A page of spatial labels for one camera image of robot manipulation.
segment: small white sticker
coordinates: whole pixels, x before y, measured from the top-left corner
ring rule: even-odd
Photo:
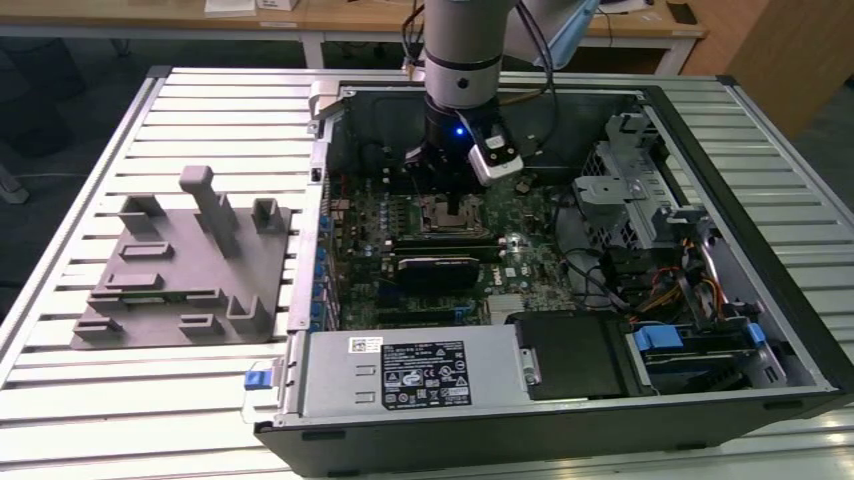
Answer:
[[[379,353],[383,337],[350,337],[350,353]]]
[[[294,22],[259,22],[262,27],[268,28],[296,28],[296,24]]]
[[[674,37],[701,37],[703,35],[702,32],[693,32],[690,30],[674,30],[671,33]]]

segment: metal bracket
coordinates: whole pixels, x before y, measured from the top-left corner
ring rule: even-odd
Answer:
[[[652,227],[655,228],[657,242],[675,242],[678,235],[674,230],[682,230],[697,225],[709,213],[703,206],[691,206],[681,208],[662,207],[652,215]]]
[[[579,201],[588,205],[622,205],[626,201],[646,200],[648,195],[639,180],[620,177],[578,177],[575,191]]]
[[[311,119],[322,121],[335,115],[344,108],[340,102],[340,83],[331,80],[318,80],[308,89],[308,111]]]

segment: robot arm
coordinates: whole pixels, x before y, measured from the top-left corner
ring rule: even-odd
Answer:
[[[474,171],[478,183],[487,186],[524,167],[496,98],[504,51],[530,61],[543,60],[519,16],[512,14],[518,3],[424,2],[426,140],[408,164],[430,171],[432,189],[451,197],[471,190],[463,170]],[[544,36],[558,37],[563,52],[571,56],[599,0],[528,3],[534,18],[543,19],[538,23],[546,24]]]

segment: floor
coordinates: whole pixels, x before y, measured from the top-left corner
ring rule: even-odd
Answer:
[[[133,41],[132,53],[123,58],[116,56],[107,40],[75,39],[65,43],[88,86],[84,94],[57,105],[73,132],[73,143],[61,152],[37,159],[21,158],[0,143],[3,164],[15,175],[25,176],[21,183],[31,194],[24,205],[0,202],[0,320],[51,241],[148,68],[152,65],[304,67],[296,43]],[[391,45],[375,51],[372,45],[327,44],[324,51],[328,68],[398,68],[402,61],[400,48]],[[8,61],[0,58],[4,95],[21,85],[9,67]],[[854,158],[851,111],[854,88],[842,88],[795,146],[847,205],[854,207],[854,185],[846,182],[846,173],[850,174],[846,162]]]

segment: table leg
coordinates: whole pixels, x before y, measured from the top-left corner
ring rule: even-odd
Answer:
[[[306,54],[306,67],[322,69],[323,67],[323,32],[303,32],[300,34],[303,52]]]
[[[662,57],[662,62],[658,64],[655,75],[679,75],[695,43],[695,38],[674,38],[673,45]]]
[[[29,192],[24,189],[9,171],[0,164],[0,199],[17,205],[27,201]]]

